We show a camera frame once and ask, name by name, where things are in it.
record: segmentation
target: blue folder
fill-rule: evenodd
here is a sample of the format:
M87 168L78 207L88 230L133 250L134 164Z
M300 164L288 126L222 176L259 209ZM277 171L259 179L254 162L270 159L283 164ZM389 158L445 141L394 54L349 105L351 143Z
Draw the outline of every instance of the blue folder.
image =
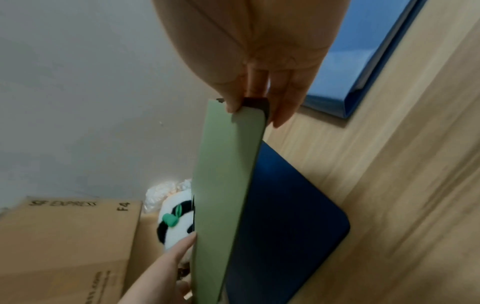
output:
M345 213L262 143L226 273L230 304L283 304L343 240Z
M351 0L303 105L349 117L426 0Z

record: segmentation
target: gray wall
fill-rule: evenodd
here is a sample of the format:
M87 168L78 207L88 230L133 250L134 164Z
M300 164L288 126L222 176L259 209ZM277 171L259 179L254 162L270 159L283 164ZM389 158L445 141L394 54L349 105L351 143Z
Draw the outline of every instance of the gray wall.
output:
M143 198L191 177L215 96L179 60L150 0L2 0L0 206Z

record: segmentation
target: wooden desk surface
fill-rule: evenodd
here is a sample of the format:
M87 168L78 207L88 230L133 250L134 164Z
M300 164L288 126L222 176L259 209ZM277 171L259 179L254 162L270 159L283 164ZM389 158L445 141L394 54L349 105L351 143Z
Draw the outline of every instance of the wooden desk surface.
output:
M266 141L351 232L291 303L480 303L480 1L430 0L349 121Z

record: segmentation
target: stuffed panda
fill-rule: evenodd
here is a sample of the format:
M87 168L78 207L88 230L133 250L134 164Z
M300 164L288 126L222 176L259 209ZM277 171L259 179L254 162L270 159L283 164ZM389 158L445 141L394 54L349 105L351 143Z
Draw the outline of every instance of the stuffed panda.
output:
M158 216L156 233L159 241L169 250L178 241L194 230L194 206L192 190L187 189L169 196L163 201ZM190 248L180 262L181 268L187 268L192 249Z

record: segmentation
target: light green case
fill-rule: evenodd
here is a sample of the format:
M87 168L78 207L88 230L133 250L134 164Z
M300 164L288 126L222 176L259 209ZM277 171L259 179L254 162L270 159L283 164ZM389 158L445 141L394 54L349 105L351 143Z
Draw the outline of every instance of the light green case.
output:
M191 275L196 304L219 300L267 118L266 99L245 99L234 114L217 100L208 102L192 179L197 241Z

